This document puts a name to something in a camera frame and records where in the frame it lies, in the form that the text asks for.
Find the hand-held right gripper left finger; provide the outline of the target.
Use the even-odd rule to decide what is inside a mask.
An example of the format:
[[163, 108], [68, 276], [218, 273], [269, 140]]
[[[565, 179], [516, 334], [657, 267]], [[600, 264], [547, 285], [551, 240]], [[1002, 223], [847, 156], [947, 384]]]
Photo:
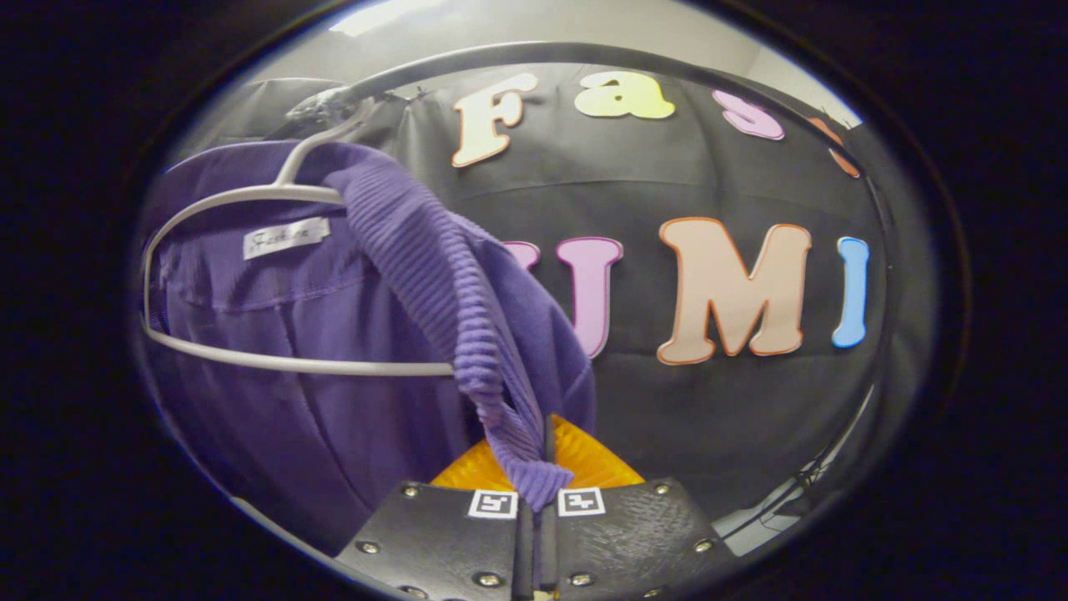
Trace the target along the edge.
[[533, 600], [535, 528], [488, 442], [431, 483], [400, 483], [335, 562], [423, 600]]

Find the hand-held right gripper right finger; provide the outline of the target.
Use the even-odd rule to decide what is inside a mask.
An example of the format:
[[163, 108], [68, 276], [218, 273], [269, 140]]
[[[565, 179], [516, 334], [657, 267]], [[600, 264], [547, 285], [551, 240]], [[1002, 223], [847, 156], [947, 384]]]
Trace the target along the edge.
[[554, 415], [547, 452], [572, 483], [541, 510], [538, 587], [553, 600], [687, 600], [731, 578], [738, 557], [681, 483], [642, 478]]

